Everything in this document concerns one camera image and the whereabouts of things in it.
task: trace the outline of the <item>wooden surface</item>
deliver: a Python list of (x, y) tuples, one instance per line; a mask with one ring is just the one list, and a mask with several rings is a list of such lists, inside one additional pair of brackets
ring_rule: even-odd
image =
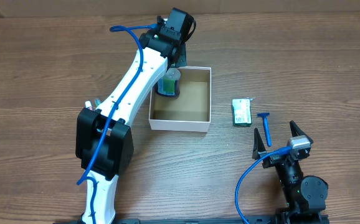
[(4, 17), (167, 14), (177, 7), (192, 14), (235, 12), (360, 12), (360, 0), (0, 0)]
[[(195, 16), (188, 64), (212, 67), (207, 134), (151, 131), (148, 101), (132, 127), (135, 154), (116, 191), (123, 217), (237, 217), (235, 185), (253, 163), (253, 128), (232, 125), (231, 100), (256, 97), (270, 112), (274, 150), (293, 119), (315, 141), (301, 162), (329, 183), (332, 223), (360, 223), (360, 12)], [(86, 185), (75, 157), (85, 100), (104, 99), (135, 55), (114, 24), (153, 16), (0, 19), (0, 223), (76, 219)], [(240, 190), (245, 214), (285, 206), (274, 169), (260, 166)]]

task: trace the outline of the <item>open cardboard box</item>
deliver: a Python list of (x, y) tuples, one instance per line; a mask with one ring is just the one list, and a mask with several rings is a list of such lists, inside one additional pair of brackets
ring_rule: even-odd
[(151, 90), (149, 124), (152, 130), (207, 132), (211, 124), (211, 68), (181, 67), (178, 98)]

